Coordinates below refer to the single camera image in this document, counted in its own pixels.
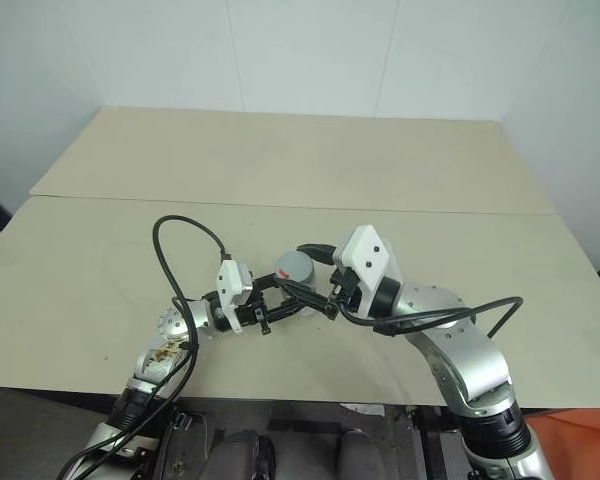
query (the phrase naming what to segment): white table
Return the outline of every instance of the white table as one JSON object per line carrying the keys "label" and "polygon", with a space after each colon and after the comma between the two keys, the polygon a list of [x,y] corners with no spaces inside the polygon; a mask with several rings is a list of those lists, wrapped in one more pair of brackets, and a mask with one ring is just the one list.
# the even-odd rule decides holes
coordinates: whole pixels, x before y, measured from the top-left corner
{"label": "white table", "polygon": [[[113,118],[116,113],[121,113],[119,124]],[[140,126],[133,135],[125,134],[124,126],[133,123],[136,114]],[[445,179],[447,166],[443,165],[428,186],[423,184],[427,177],[419,176],[420,181],[414,181],[404,196],[383,196],[382,190],[374,190],[370,208],[343,209],[338,208],[338,203],[347,198],[365,202],[366,197],[357,196],[344,184],[336,187],[340,188],[340,195],[331,196],[326,180],[319,182],[315,190],[305,188],[304,195],[297,189],[292,190],[294,195],[281,197],[273,189],[267,190],[266,195],[251,192],[253,196],[249,197],[250,190],[245,189],[245,203],[249,204],[227,204],[239,200],[232,196],[236,195],[232,187],[242,188],[239,185],[244,176],[219,182],[216,167],[211,166],[211,171],[202,170],[207,173],[200,174],[198,167],[203,163],[195,160],[199,157],[193,151],[199,139],[192,140],[185,128],[180,131],[160,127],[163,123],[179,125],[178,119],[184,123],[192,118],[201,122],[207,115],[226,116],[231,124],[229,120],[236,114],[106,110],[34,189],[36,196],[0,235],[0,385],[119,393],[136,356],[155,332],[158,314],[169,305],[172,295],[155,260],[151,226],[161,215],[180,213],[208,224],[225,240],[235,258],[248,263],[255,275],[269,273],[277,256],[296,245],[337,243],[351,227],[371,223],[392,241],[410,280],[443,285],[471,305],[509,295],[525,298],[523,308],[495,339],[509,362],[521,405],[600,407],[600,283],[579,245],[560,217],[551,213],[551,204],[519,160],[513,157],[509,164],[496,155],[493,161],[498,168],[489,168],[494,152],[511,152],[497,125],[388,123],[406,132],[396,135],[396,142],[413,135],[414,129],[420,131],[419,136],[428,128],[436,131],[428,147],[419,145],[418,149],[409,150],[408,144],[402,145],[406,149],[404,158],[411,159],[395,165],[394,170],[402,178],[408,170],[417,170],[414,165],[419,164],[418,158],[436,161],[433,156],[416,154],[444,150],[448,138],[471,146],[464,154],[467,158],[471,151],[484,155],[477,155],[479,159],[471,163],[475,172],[468,167],[457,168],[457,182]],[[247,123],[251,118],[238,117]],[[327,121],[317,117],[283,118],[291,124]],[[260,122],[260,116],[254,121]],[[366,131],[360,122],[373,123],[361,119],[328,121],[344,130],[350,121],[359,127],[358,135],[347,135],[358,139],[351,141],[360,141]],[[300,129],[300,143],[319,145],[326,141],[320,133],[323,130],[317,128],[318,133],[311,137],[306,129]],[[481,133],[473,135],[467,130]],[[285,130],[285,135],[293,137],[293,128]],[[107,153],[110,149],[103,145],[113,142],[111,139],[118,140],[109,145],[114,153]],[[187,179],[187,175],[165,173],[149,161],[153,156],[142,157],[142,152],[154,143],[170,145],[169,151],[189,152],[181,168],[167,170],[195,170],[196,180],[191,183],[200,188],[185,189],[182,178]],[[289,145],[295,144],[287,141],[285,145],[291,149]],[[238,155],[242,147],[234,148]],[[257,163],[258,158],[254,154],[250,162]],[[382,158],[389,162],[388,156]],[[437,161],[448,163],[449,158],[453,158],[452,151],[447,156],[440,155]],[[96,167],[87,165],[90,161]],[[136,168],[130,168],[134,162]],[[103,170],[98,180],[96,172],[100,168]],[[279,168],[296,183],[309,180],[306,173],[291,172],[289,165]],[[360,169],[350,170],[350,177],[355,178],[348,181],[361,182],[351,173],[356,171]],[[147,183],[147,172],[153,175],[152,182]],[[460,172],[465,172],[465,177],[458,177]],[[334,170],[325,178],[337,183],[337,175]],[[485,176],[492,177],[496,184],[517,183],[519,188],[512,187],[510,195],[499,195],[491,187],[481,188],[482,181],[472,181]],[[445,195],[434,194],[440,192],[434,188],[440,183],[438,178],[447,182]],[[168,180],[178,188],[166,188]],[[375,181],[380,180],[397,182],[395,175],[386,173]],[[224,196],[214,196],[218,190],[209,186],[214,182],[222,187]],[[467,188],[465,182],[473,188]],[[73,194],[65,194],[64,189]],[[414,191],[426,198],[416,198]],[[169,192],[181,197],[177,198],[179,201],[153,198],[168,196]],[[125,196],[149,198],[120,198]],[[274,204],[277,198],[285,206],[255,205]],[[214,201],[222,199],[227,203]],[[406,211],[412,200],[421,202],[418,209],[424,211]],[[386,209],[372,208],[377,205]],[[480,206],[482,210],[472,212],[474,206],[475,210],[480,210]],[[455,210],[435,211],[447,207]],[[217,251],[205,236],[186,225],[169,225],[165,226],[164,243],[187,294],[198,296],[213,289]],[[326,285],[328,271],[321,267],[318,273],[318,281]],[[497,314],[485,315],[479,322],[486,330],[496,318]],[[273,325],[269,336],[261,336],[259,328],[254,327],[242,336],[226,334],[203,345],[185,394],[442,403],[424,359],[405,340],[377,336],[342,318],[331,322],[319,315],[281,321]]]}

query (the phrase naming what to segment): white panel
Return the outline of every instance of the white panel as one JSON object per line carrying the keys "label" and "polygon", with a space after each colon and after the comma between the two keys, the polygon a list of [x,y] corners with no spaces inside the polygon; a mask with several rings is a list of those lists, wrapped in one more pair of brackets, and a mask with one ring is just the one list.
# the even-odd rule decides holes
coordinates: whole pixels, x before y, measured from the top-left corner
{"label": "white panel", "polygon": [[600,0],[576,0],[505,125],[600,268]]}
{"label": "white panel", "polygon": [[0,203],[15,211],[101,102],[58,2],[0,1]]}
{"label": "white panel", "polygon": [[229,0],[245,108],[373,115],[396,0]]}
{"label": "white panel", "polygon": [[240,109],[224,1],[64,5],[109,104]]}
{"label": "white panel", "polygon": [[565,0],[402,0],[378,116],[501,120]]}

